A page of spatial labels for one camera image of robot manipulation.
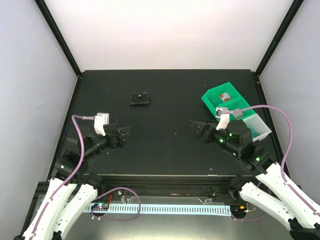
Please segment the black card holder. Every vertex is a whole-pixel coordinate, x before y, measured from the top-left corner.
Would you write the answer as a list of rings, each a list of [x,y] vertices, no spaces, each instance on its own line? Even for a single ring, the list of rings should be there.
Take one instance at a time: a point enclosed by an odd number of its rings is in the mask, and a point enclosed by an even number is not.
[[[146,106],[149,104],[148,92],[134,92],[131,94],[130,105],[131,106]]]

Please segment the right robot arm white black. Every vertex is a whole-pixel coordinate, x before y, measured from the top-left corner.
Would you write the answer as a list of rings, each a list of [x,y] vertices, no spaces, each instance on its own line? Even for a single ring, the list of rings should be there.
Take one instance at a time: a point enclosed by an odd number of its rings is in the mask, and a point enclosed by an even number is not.
[[[320,238],[320,206],[306,195],[284,172],[269,153],[254,144],[252,131],[242,120],[221,128],[219,122],[190,122],[198,138],[215,143],[235,157],[251,176],[268,187],[273,194],[258,188],[247,178],[237,175],[227,189],[228,198],[241,199],[259,207],[278,220],[294,240]]]

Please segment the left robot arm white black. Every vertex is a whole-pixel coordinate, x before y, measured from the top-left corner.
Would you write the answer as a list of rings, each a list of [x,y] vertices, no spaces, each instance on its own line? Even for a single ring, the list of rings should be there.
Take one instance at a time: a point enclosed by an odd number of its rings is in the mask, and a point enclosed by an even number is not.
[[[86,206],[103,199],[108,192],[104,179],[91,173],[84,176],[88,160],[106,149],[123,148],[131,126],[116,123],[103,127],[104,135],[79,137],[77,151],[66,149],[55,162],[49,186],[28,228],[16,240],[64,240]]]

